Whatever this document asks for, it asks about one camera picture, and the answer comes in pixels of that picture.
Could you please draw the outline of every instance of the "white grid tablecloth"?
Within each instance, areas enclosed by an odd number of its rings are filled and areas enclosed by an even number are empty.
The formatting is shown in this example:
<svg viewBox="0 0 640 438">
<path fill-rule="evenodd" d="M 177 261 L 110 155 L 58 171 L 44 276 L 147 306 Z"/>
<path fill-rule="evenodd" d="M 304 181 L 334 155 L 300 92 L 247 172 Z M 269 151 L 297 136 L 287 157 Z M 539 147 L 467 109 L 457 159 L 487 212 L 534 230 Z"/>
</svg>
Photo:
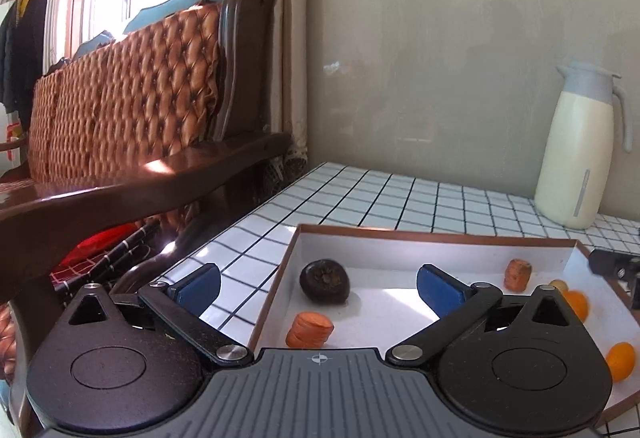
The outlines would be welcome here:
<svg viewBox="0 0 640 438">
<path fill-rule="evenodd" d="M 277 266 L 298 224 L 348 225 L 489 236 L 574 238 L 587 247 L 640 254 L 635 221 L 598 215 L 585 231 L 565 229 L 539 214 L 533 201 L 497 193 L 324 163 L 161 277 L 174 283 L 204 263 L 222 272 L 220 296 L 201 319 L 247 343 Z M 603 433 L 640 438 L 635 407 Z"/>
</svg>

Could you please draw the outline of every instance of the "cardboard tray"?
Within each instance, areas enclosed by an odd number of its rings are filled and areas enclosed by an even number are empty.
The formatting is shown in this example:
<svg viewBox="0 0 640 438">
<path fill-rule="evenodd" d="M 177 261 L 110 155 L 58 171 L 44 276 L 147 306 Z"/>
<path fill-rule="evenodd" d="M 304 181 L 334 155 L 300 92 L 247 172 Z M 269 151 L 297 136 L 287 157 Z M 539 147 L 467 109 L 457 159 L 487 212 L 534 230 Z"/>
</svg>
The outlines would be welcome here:
<svg viewBox="0 0 640 438">
<path fill-rule="evenodd" d="M 418 296 L 415 277 L 432 263 L 470 285 L 486 281 L 503 288 L 504 269 L 511 259 L 525 259 L 533 272 L 525 294 L 540 284 L 563 279 L 590 300 L 585 327 L 603 354 L 616 342 L 640 350 L 640 319 L 629 310 L 630 298 L 617 281 L 591 274 L 589 251 L 576 240 L 476 237 L 427 234 L 331 225 L 299 225 L 264 303 L 249 347 L 286 347 L 285 337 L 295 315 L 319 311 L 334 322 L 326 348 L 387 349 L 437 319 Z M 343 306 L 312 303 L 302 292 L 302 268 L 322 258 L 341 263 L 351 281 Z M 640 402 L 640 367 L 614 384 L 602 422 L 610 421 Z"/>
</svg>

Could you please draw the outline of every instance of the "black jacket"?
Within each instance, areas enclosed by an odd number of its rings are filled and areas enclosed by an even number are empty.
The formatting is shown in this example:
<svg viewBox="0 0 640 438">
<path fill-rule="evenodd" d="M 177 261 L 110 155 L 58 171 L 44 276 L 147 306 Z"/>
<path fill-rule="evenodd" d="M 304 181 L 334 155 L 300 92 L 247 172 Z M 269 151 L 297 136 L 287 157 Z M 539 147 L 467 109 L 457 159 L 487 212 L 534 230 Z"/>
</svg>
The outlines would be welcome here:
<svg viewBox="0 0 640 438">
<path fill-rule="evenodd" d="M 33 88 L 36 81 L 42 77 L 46 11 L 47 0 L 29 0 L 24 16 L 15 27 L 11 78 L 15 108 L 18 110 L 24 131 L 28 131 L 31 125 Z"/>
<path fill-rule="evenodd" d="M 0 103 L 7 113 L 15 111 L 12 59 L 17 11 L 18 3 L 15 2 L 0 24 Z"/>
</svg>

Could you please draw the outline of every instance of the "dark round fruit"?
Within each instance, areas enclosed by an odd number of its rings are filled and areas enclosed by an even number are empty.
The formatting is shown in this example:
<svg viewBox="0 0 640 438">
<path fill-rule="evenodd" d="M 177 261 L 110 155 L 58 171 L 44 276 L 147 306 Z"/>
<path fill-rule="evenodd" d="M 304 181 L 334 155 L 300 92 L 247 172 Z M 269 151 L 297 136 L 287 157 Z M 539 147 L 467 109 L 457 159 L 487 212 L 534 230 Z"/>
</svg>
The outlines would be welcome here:
<svg viewBox="0 0 640 438">
<path fill-rule="evenodd" d="M 333 259 L 318 259 L 300 272 L 300 287 L 315 303 L 344 303 L 351 290 L 349 276 Z"/>
</svg>

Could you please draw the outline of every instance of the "red cloth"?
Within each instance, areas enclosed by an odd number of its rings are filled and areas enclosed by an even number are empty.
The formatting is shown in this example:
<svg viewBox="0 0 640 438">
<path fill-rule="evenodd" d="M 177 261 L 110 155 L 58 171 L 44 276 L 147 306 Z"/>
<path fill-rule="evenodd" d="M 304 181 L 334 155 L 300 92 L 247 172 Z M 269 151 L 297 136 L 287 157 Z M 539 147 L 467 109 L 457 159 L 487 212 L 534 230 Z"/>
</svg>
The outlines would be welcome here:
<svg viewBox="0 0 640 438">
<path fill-rule="evenodd" d="M 128 223 L 97 233 L 96 235 L 87 238 L 85 241 L 78 243 L 76 248 L 66 255 L 66 258 L 60 262 L 54 270 L 54 273 L 63 269 L 68 269 L 80 261 L 91 258 L 103 251 L 110 251 L 122 240 L 125 240 L 132 235 L 137 228 L 138 227 L 135 223 Z"/>
</svg>

